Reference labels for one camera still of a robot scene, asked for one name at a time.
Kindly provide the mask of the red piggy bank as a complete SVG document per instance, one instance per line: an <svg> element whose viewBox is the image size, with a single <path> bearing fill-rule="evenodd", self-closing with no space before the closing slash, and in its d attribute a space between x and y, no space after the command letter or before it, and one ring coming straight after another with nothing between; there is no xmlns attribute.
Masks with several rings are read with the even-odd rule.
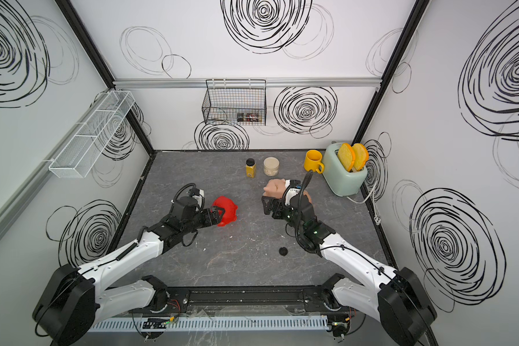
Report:
<svg viewBox="0 0 519 346"><path fill-rule="evenodd" d="M218 227L227 226L228 224L237 220L236 211L238 210L238 206L230 198L220 196L213 202L212 206L222 208L224 210L221 222L218 224Z"/></svg>

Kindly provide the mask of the black round piggy bank plug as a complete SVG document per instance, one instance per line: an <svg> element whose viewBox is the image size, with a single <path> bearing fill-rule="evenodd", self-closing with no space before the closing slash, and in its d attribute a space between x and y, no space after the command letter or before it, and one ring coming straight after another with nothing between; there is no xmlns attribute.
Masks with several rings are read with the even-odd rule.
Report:
<svg viewBox="0 0 519 346"><path fill-rule="evenodd" d="M288 249L286 247L281 247L279 250L278 250L279 254L281 256L286 256L288 254Z"/></svg>

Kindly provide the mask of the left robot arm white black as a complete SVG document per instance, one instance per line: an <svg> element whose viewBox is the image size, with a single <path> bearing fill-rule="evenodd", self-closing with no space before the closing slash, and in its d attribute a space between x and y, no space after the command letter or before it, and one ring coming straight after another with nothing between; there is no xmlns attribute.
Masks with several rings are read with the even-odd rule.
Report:
<svg viewBox="0 0 519 346"><path fill-rule="evenodd" d="M182 243L186 234L221 223L224 214L218 206L204 208L201 196L176 198L163 219L143 227L129 244L79 267L58 268L33 311L36 335L72 345L95 324L123 312L162 313L172 300L160 279L147 275L120 287L114 283Z"/></svg>

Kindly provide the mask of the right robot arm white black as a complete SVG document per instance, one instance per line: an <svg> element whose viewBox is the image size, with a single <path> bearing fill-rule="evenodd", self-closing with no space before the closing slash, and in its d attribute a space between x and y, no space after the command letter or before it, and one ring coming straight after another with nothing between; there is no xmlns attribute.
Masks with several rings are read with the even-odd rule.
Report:
<svg viewBox="0 0 519 346"><path fill-rule="evenodd" d="M409 268L385 265L351 245L321 222L308 199L262 197L266 215L294 227L298 244L345 272L330 284L339 306L379 321L398 345L418 345L438 314L418 276Z"/></svg>

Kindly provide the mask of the light pink piggy bank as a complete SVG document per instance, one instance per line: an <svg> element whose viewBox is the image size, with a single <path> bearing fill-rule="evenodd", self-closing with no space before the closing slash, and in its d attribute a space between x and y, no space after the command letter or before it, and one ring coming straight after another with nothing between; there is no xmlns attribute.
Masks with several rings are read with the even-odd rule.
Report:
<svg viewBox="0 0 519 346"><path fill-rule="evenodd" d="M263 187L263 195L275 199L281 199L286 191L287 184L284 179L269 180L265 187Z"/></svg>

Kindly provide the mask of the dark pink piggy bank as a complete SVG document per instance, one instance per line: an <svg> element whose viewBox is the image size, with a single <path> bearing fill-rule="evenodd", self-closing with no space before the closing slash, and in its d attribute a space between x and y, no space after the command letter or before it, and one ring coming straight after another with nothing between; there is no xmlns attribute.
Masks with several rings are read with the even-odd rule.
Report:
<svg viewBox="0 0 519 346"><path fill-rule="evenodd" d="M303 196L305 198L307 198L307 200L309 201L310 204L312 204L311 196L310 196L310 194L307 191L304 191Z"/></svg>

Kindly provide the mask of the yellow spice jar black lid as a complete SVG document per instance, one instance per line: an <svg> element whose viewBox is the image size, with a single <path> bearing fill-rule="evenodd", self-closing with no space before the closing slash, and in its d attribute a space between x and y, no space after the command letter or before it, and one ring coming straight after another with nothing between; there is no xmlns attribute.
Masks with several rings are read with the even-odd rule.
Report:
<svg viewBox="0 0 519 346"><path fill-rule="evenodd" d="M249 178L255 178L256 175L256 162L252 158L246 160L246 176Z"/></svg>

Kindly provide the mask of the yellow mug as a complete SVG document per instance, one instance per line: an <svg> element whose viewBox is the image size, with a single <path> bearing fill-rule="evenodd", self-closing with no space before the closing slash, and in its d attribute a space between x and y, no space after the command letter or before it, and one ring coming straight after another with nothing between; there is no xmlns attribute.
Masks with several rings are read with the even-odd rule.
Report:
<svg viewBox="0 0 519 346"><path fill-rule="evenodd" d="M323 174L325 166L322 159L323 155L320 151L309 150L305 155L303 167L307 172L313 171L318 174Z"/></svg>

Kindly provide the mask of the mint green toaster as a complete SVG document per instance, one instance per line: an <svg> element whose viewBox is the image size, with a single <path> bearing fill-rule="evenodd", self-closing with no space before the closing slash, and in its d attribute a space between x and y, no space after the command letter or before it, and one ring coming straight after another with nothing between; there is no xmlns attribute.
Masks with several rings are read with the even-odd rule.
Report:
<svg viewBox="0 0 519 346"><path fill-rule="evenodd" d="M329 188L339 197L347 197L357 194L366 177L368 170L364 167L359 172L348 172L337 158L338 149L342 142L330 144L322 157L324 172L322 173Z"/></svg>

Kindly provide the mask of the yellow toast slice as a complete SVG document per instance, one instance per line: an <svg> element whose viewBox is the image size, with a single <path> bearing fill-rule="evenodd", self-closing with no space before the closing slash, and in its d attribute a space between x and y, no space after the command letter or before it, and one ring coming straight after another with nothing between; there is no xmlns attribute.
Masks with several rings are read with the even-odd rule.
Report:
<svg viewBox="0 0 519 346"><path fill-rule="evenodd" d="M367 161L369 160L369 152L363 144L354 144L352 150L355 153L356 159L353 164L353 170L359 172L363 170Z"/></svg>
<svg viewBox="0 0 519 346"><path fill-rule="evenodd" d="M340 146L337 151L337 158L340 164L343 166L346 172L353 171L353 167L356 161L356 153L350 144L344 143Z"/></svg>

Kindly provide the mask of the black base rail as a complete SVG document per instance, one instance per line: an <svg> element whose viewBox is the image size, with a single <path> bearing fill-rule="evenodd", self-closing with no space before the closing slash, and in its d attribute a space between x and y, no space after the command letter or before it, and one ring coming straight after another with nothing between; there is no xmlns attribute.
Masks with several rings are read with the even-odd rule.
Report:
<svg viewBox="0 0 519 346"><path fill-rule="evenodd" d="M370 304L361 302L338 302L328 285L168 287L166 291L170 296L168 310L182 313L205 306L281 306L330 314L350 309L366 313L371 309Z"/></svg>

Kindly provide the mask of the aluminium wall rail back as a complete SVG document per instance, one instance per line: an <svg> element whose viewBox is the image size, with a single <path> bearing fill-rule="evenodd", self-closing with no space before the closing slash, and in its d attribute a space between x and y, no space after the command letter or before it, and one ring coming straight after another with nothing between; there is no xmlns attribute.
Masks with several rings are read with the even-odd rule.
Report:
<svg viewBox="0 0 519 346"><path fill-rule="evenodd" d="M195 89L206 87L380 87L378 77L268 77L268 78L220 78L220 79L117 79L118 89Z"/></svg>

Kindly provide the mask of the aluminium wall rail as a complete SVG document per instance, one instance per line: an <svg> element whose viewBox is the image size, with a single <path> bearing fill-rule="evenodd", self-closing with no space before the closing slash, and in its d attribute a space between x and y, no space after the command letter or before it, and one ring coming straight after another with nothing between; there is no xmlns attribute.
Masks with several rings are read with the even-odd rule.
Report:
<svg viewBox="0 0 519 346"><path fill-rule="evenodd" d="M268 77L268 78L220 78L220 79L117 79L118 89L195 89L206 87L380 87L378 77Z"/></svg>
<svg viewBox="0 0 519 346"><path fill-rule="evenodd" d="M93 109L97 107L100 102L105 100L106 96L112 91L113 88L109 88L97 94L95 101L89 106L89 109L85 111L82 117L71 127L66 135L53 147L53 150L37 165L28 178L0 208L0 241L46 185L47 181L50 180L52 174L48 167L67 146L69 141L75 137L79 127L87 122Z"/></svg>

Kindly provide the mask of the black corner frame post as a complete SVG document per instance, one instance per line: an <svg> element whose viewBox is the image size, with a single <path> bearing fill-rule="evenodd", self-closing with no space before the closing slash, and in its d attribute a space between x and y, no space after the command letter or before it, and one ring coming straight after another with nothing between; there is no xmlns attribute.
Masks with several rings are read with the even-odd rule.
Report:
<svg viewBox="0 0 519 346"><path fill-rule="evenodd" d="M366 113L363 116L362 121L358 127L356 135L353 139L353 143L359 143L363 140L364 135L368 130L368 127L376 115L376 111L379 108L379 105L385 95L392 78L400 61L405 55L406 49L409 47L410 41L412 40L413 35L415 34L415 30L418 28L419 23L422 20L422 16L425 14L426 9L430 4L429 0L417 0L412 7L412 11L406 21L405 26L402 29L402 33L399 36L399 40L397 41L392 54L390 55L389 62L386 65L386 68L381 77L380 87L375 93L367 107Z"/></svg>
<svg viewBox="0 0 519 346"><path fill-rule="evenodd" d="M115 78L112 75L109 67L107 66L99 50L97 49L97 46L95 45L90 34L88 33L84 23L82 22L81 18L76 12L72 2L69 0L55 0L54 2L60 9L62 15L66 19L67 23L74 32L78 41L81 43L84 51L91 60L95 70L99 74L105 86L108 89L114 89ZM130 110L127 118L131 128L136 134L138 140L141 142L145 151L150 157L153 157L155 155L155 151L151 145L150 140L148 139L148 136L144 133L144 130L140 125L140 122L138 122L135 112Z"/></svg>

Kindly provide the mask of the black corner frame post right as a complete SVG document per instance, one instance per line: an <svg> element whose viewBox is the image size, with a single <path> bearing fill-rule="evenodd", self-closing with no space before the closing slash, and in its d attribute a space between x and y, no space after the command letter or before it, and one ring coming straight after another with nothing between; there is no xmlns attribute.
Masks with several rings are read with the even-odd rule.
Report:
<svg viewBox="0 0 519 346"><path fill-rule="evenodd" d="M409 47L410 41L412 40L413 35L415 34L415 30L418 28L419 23L422 20L422 16L425 14L426 9L430 4L429 0L417 0L412 7L412 11L406 21L405 26L402 29L402 33L399 36L399 40L397 41L392 54L390 55L389 62L386 65L386 68L381 77L380 87L375 93L367 107L366 113L363 116L362 121L358 127L356 135L353 139L353 143L359 143L363 140L364 135L368 130L368 127L376 115L376 111L379 108L379 105L385 95L392 78L400 61L405 55L406 49Z"/></svg>

